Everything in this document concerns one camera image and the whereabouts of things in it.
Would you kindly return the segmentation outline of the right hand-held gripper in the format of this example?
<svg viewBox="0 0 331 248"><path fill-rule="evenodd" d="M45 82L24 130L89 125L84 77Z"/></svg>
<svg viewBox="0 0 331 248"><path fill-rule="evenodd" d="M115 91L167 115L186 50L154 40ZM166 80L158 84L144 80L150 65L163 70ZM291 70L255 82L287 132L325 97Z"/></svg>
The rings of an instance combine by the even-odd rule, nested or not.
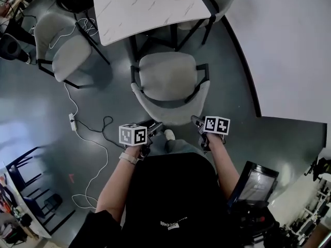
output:
<svg viewBox="0 0 331 248"><path fill-rule="evenodd" d="M222 143L225 144L225 136L229 134L230 120L218 116L206 116L199 118L198 116L192 115L191 121L195 124L200 135L199 145L204 152L209 152L209 140L206 136L207 133L218 135Z"/></svg>

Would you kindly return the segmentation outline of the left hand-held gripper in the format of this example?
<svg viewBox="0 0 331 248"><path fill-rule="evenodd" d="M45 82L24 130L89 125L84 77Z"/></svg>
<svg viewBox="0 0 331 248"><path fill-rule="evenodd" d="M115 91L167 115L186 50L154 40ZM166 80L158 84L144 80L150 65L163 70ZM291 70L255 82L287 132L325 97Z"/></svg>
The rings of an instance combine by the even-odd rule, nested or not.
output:
<svg viewBox="0 0 331 248"><path fill-rule="evenodd" d="M126 153L122 153L120 158L126 159L129 162L138 162L143 160L150 153L150 146L153 143L151 138L158 135L163 128L162 122L148 121L137 124L126 124L118 127L118 139L119 143L128 146L141 146L140 154L138 157L129 156Z"/></svg>

